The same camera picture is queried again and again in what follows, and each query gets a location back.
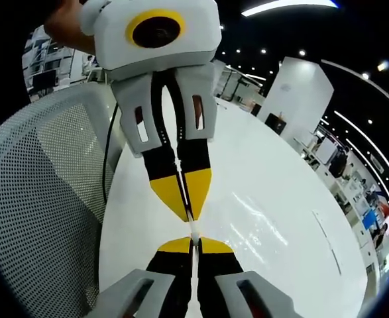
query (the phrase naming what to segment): black cable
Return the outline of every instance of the black cable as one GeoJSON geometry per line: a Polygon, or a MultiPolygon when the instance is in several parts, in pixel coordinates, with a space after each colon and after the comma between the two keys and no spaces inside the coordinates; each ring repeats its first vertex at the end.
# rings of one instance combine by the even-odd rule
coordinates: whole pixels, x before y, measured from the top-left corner
{"type": "Polygon", "coordinates": [[[107,204],[107,196],[106,196],[106,165],[107,165],[107,155],[109,153],[109,144],[110,144],[110,136],[112,135],[113,123],[116,119],[117,109],[119,108],[116,103],[115,110],[113,111],[113,116],[109,126],[109,132],[107,133],[107,141],[106,141],[106,149],[104,152],[104,161],[103,161],[103,175],[101,177],[101,184],[103,186],[103,199],[104,203],[107,204]]]}

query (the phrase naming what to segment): white table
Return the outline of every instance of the white table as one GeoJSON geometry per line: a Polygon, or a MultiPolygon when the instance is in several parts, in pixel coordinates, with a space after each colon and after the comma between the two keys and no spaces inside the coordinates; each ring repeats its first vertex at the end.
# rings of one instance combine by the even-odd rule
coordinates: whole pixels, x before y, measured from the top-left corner
{"type": "MultiPolygon", "coordinates": [[[[303,317],[356,317],[367,277],[337,202],[283,139],[237,106],[219,103],[225,108],[218,107],[209,143],[213,180],[201,234],[230,245],[244,270],[292,297],[303,317]]],[[[167,117],[167,93],[164,104],[167,117]]],[[[143,160],[125,149],[103,223],[100,291],[134,268],[145,269],[160,245],[188,235],[189,226],[150,189],[143,160]]],[[[198,311],[187,317],[199,317],[198,311]]]]}

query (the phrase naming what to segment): gray gripper base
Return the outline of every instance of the gray gripper base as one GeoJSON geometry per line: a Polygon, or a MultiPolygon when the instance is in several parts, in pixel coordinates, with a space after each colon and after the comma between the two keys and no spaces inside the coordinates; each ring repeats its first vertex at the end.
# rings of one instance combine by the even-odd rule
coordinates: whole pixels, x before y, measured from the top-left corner
{"type": "MultiPolygon", "coordinates": [[[[214,67],[212,63],[202,66],[188,66],[175,69],[175,78],[184,103],[186,139],[209,139],[215,134],[217,106],[212,95],[214,67]],[[193,96],[201,97],[203,109],[203,129],[196,128],[193,96]]],[[[122,111],[121,127],[135,156],[162,146],[156,130],[151,104],[152,74],[114,81],[112,90],[122,111]],[[142,108],[144,126],[148,140],[141,140],[135,109],[142,108]]]]}
{"type": "Polygon", "coordinates": [[[212,61],[216,50],[205,52],[184,52],[149,58],[140,62],[128,64],[115,70],[106,70],[111,80],[123,81],[128,78],[152,72],[161,72],[171,68],[205,65],[212,61]]]}
{"type": "Polygon", "coordinates": [[[256,292],[262,307],[272,318],[301,318],[294,311],[293,300],[278,288],[267,282],[256,272],[216,276],[231,318],[253,318],[243,293],[242,284],[249,284],[256,292]]]}
{"type": "Polygon", "coordinates": [[[122,111],[121,127],[131,151],[135,156],[162,146],[154,124],[151,103],[152,74],[145,74],[125,81],[114,81],[113,94],[122,111]],[[141,107],[148,140],[141,140],[135,109],[141,107]]]}
{"type": "Polygon", "coordinates": [[[215,134],[217,105],[213,98],[213,78],[215,68],[212,63],[202,66],[177,68],[175,78],[180,87],[186,116],[186,139],[212,139],[215,134]],[[201,97],[203,109],[203,129],[195,124],[193,96],[201,97]]]}
{"type": "Polygon", "coordinates": [[[103,291],[97,298],[95,308],[85,318],[122,318],[140,289],[151,283],[137,311],[137,318],[158,318],[174,278],[168,274],[133,270],[103,291]]]}

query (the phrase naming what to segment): human hand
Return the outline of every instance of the human hand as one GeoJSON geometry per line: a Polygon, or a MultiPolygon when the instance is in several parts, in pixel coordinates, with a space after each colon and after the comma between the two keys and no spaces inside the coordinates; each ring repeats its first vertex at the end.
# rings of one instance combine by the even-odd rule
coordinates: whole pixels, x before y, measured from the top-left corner
{"type": "Polygon", "coordinates": [[[62,0],[60,6],[47,18],[44,29],[57,43],[95,55],[94,37],[81,31],[79,0],[62,0]]]}

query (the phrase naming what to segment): white pillar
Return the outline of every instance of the white pillar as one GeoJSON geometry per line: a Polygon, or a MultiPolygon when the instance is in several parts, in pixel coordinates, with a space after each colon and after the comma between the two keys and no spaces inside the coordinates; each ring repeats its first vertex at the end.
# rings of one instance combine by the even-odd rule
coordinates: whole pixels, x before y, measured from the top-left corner
{"type": "Polygon", "coordinates": [[[302,140],[315,131],[333,92],[318,64],[286,57],[258,118],[265,122],[269,114],[281,115],[287,123],[281,137],[297,148],[294,138],[302,140]]]}

